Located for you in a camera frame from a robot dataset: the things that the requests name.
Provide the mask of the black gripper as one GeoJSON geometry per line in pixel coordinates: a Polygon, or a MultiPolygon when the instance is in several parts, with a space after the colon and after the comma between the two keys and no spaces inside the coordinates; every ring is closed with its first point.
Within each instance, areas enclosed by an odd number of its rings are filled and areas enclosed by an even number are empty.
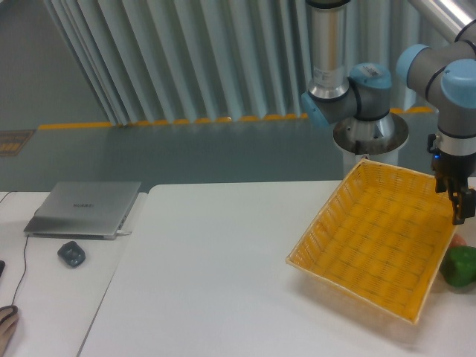
{"type": "Polygon", "coordinates": [[[452,223],[462,225],[475,217],[475,189],[466,181],[475,173],[475,135],[432,133],[428,136],[427,151],[432,155],[435,192],[448,192],[453,207],[452,223]]]}

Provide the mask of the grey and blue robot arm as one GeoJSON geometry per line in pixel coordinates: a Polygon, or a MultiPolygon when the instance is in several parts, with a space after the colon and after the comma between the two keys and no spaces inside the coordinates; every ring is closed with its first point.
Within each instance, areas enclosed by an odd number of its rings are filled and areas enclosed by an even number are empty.
{"type": "MultiPolygon", "coordinates": [[[[312,78],[301,102],[316,126],[332,124],[335,143],[351,155],[397,151],[408,138],[405,122],[390,113],[390,72],[375,63],[344,70],[346,1],[309,1],[312,78]]],[[[427,150],[435,190],[447,193],[453,222],[475,215],[475,7],[467,1],[414,1],[414,8],[448,41],[433,49],[412,45],[398,58],[401,81],[438,111],[427,150]]]]}

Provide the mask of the person's hand on mouse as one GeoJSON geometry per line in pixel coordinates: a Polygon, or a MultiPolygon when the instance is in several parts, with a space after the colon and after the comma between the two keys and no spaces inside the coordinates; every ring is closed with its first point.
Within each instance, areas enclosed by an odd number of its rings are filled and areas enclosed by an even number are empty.
{"type": "Polygon", "coordinates": [[[19,310],[18,314],[13,316],[12,318],[7,319],[3,323],[1,323],[0,328],[0,354],[1,356],[4,355],[7,346],[13,337],[14,332],[16,331],[16,327],[19,320],[19,310]]]}

